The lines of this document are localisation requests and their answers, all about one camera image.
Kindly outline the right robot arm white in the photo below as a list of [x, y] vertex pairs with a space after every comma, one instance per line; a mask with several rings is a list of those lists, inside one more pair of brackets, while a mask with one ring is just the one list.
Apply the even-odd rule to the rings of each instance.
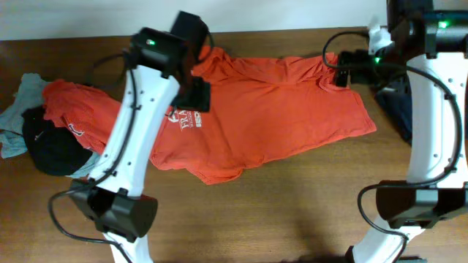
[[387, 25], [370, 26], [368, 50], [342, 52], [334, 83], [386, 84], [407, 77], [412, 152], [405, 180], [371, 186], [378, 216], [348, 248], [347, 262], [401, 262], [407, 244], [435, 224], [467, 212], [465, 94], [467, 12], [431, 1], [388, 1]]

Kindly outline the black garment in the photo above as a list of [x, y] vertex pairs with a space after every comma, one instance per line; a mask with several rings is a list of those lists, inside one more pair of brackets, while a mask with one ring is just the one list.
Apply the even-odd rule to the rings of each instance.
[[45, 174], [66, 176], [77, 172], [92, 156], [66, 128], [44, 119], [42, 106], [22, 113], [22, 135], [35, 167]]

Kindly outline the grey t-shirt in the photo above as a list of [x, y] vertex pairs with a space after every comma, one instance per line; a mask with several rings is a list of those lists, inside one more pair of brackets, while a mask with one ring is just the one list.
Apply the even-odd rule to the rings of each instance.
[[[49, 82], [35, 73], [25, 73], [22, 76], [14, 102], [1, 112], [1, 157], [3, 159], [29, 153], [22, 135], [22, 113], [38, 106], [44, 108], [42, 91], [47, 84]], [[99, 154], [91, 152], [91, 158], [77, 172], [58, 177], [81, 178], [87, 176], [99, 160]]]

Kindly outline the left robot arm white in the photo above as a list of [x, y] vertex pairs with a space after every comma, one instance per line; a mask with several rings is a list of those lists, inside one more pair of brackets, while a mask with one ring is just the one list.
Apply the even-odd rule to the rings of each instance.
[[146, 167], [166, 115], [207, 112], [211, 87], [192, 68], [212, 37], [202, 19], [179, 12], [169, 31], [142, 28], [124, 54], [125, 94], [98, 165], [67, 196], [104, 237], [115, 262], [151, 262], [148, 232], [158, 202], [143, 194]]

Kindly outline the folded navy blue garment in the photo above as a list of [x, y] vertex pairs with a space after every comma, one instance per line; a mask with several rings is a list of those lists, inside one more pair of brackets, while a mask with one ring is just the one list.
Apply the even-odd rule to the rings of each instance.
[[412, 92], [408, 77], [399, 77], [379, 89], [374, 99], [407, 144], [412, 144]]

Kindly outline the red t-shirt white print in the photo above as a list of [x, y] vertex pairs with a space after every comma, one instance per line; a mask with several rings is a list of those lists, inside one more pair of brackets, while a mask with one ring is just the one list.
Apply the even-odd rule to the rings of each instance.
[[150, 162], [185, 169], [208, 185], [246, 169], [376, 131], [360, 95], [333, 83], [337, 57], [234, 58], [212, 50], [195, 75], [211, 85], [206, 113], [176, 110]]

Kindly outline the red crumpled t-shirt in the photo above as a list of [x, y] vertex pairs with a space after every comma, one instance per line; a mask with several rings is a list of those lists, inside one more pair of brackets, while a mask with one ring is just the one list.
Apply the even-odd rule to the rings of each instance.
[[66, 128], [88, 150], [104, 152], [121, 103], [97, 88], [56, 80], [42, 91], [44, 119]]

